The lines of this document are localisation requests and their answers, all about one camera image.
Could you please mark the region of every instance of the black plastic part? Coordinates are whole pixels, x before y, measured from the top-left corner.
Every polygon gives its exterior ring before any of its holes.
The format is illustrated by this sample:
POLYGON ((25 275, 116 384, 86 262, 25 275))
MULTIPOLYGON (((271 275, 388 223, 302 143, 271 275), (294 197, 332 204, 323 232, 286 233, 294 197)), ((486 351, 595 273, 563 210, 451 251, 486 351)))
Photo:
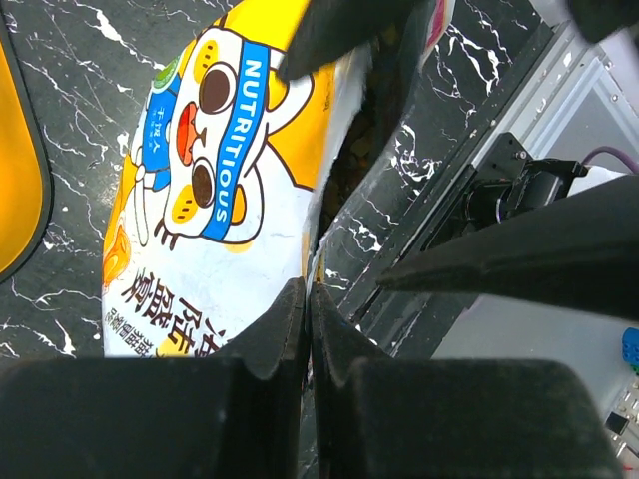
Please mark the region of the black plastic part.
POLYGON ((454 239, 384 274, 401 290, 486 292, 639 320, 639 178, 454 239))
POLYGON ((620 436, 626 430, 626 427, 628 427, 628 422, 628 419, 625 417, 620 416, 616 412, 611 412, 606 419, 606 427, 620 436))
POLYGON ((311 315, 320 477, 621 476, 567 367, 393 360, 344 321, 321 285, 311 315))
POLYGON ((319 70, 426 1, 431 4, 432 16, 433 0, 311 0, 278 76, 287 82, 319 70))
POLYGON ((208 359, 82 359, 0 377, 0 477, 296 476, 305 285, 208 359))
POLYGON ((637 0, 568 0, 568 9, 584 38, 598 43, 639 22, 637 0))

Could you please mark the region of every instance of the black marble surface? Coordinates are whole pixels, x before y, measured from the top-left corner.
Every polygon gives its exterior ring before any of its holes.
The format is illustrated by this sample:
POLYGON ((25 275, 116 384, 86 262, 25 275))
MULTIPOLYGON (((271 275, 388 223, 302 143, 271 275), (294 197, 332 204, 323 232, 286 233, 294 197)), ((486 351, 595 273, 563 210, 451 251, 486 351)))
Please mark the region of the black marble surface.
POLYGON ((415 80, 399 127, 326 234, 326 282, 346 317, 372 294, 371 267, 390 266, 403 248, 388 239, 406 212, 425 200, 456 151, 495 115, 488 111, 495 93, 515 62, 527 61, 521 57, 529 55, 525 47, 540 25, 527 1, 457 0, 452 25, 415 80))
POLYGON ((0 284, 0 368, 102 354, 102 242, 155 73, 225 0, 1 0, 53 173, 51 223, 0 284))

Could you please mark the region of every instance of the yellow panel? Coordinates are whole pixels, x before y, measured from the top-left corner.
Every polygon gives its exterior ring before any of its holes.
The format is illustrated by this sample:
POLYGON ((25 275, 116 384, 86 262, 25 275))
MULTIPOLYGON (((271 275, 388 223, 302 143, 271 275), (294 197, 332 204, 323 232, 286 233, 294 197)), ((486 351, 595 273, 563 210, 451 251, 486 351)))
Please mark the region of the yellow panel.
POLYGON ((0 274, 28 249, 43 210, 43 178, 20 97, 0 42, 0 274))

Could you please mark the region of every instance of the yellow object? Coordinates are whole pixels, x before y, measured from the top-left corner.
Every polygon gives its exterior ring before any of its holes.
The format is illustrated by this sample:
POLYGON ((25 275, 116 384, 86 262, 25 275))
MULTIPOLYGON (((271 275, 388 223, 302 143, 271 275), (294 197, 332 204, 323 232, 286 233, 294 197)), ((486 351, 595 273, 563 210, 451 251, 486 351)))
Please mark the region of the yellow object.
POLYGON ((4 22, 0 22, 0 105, 2 282, 38 245, 51 208, 49 168, 4 22))

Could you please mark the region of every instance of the snack bag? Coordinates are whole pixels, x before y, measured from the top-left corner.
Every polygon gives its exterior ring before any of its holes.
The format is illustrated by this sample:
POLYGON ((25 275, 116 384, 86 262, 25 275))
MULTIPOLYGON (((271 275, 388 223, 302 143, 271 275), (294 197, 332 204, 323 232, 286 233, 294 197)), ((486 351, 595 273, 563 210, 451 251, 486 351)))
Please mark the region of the snack bag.
POLYGON ((106 355, 212 354, 306 273, 368 63, 276 79, 308 2, 245 0, 153 81, 105 236, 106 355))

